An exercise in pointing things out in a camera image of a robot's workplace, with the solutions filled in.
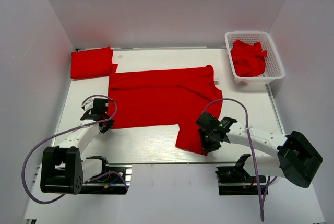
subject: plastic basket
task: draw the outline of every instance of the plastic basket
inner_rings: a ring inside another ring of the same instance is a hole
[[[266,70],[263,74],[255,77],[241,77],[235,72],[231,49],[236,40],[241,40],[247,44],[254,44],[260,42],[262,49],[267,50],[268,56],[265,57]],[[284,69],[275,48],[275,45],[266,32],[227,32],[225,34],[226,47],[229,54],[230,64],[234,76],[234,81],[240,85],[263,85],[268,84],[276,79],[281,79],[285,76]]]

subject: red fabric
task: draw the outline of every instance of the red fabric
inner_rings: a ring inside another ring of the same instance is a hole
[[[179,124],[176,147],[206,155],[195,121],[209,102],[222,98],[214,85],[212,66],[111,72],[108,96],[118,106],[112,128]],[[207,112],[219,117],[221,106],[222,102],[214,103]],[[113,111],[109,106],[108,114]]]
[[[231,56],[235,72],[241,77],[257,76],[266,70],[267,50],[262,51],[260,42],[249,45],[241,40],[236,40],[231,50]]]
[[[86,79],[108,76],[112,67],[113,50],[100,48],[72,53],[71,78]]]

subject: blue wire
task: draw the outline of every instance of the blue wire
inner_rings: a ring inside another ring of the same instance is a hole
[[[115,180],[113,180],[112,182],[110,182],[110,183],[108,184],[108,186],[111,186],[111,184],[113,184],[113,183],[116,182],[117,180],[118,180],[118,178],[115,179]]]

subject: gray wall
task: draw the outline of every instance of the gray wall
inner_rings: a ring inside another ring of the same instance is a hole
[[[324,158],[314,188],[334,223],[334,0],[286,0],[270,29],[286,77],[272,84],[285,130],[303,132]]]
[[[268,31],[284,0],[50,0],[76,48],[222,46]]]
[[[0,222],[21,223],[21,166],[54,133],[73,46],[48,0],[0,0],[0,8]],[[28,164],[30,186],[41,152]]]

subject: white basket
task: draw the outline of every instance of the white basket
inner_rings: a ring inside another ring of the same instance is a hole
[[[267,50],[268,56],[265,57],[266,70],[263,74],[255,77],[241,77],[235,72],[231,49],[233,48],[233,43],[236,40],[241,40],[247,44],[254,44],[260,42],[262,49]],[[228,49],[230,64],[232,67],[232,72],[234,75],[234,81],[241,85],[263,85],[268,84],[275,79],[281,79],[285,76],[284,69],[273,44],[270,35],[266,32],[227,32],[225,34],[226,47]]]

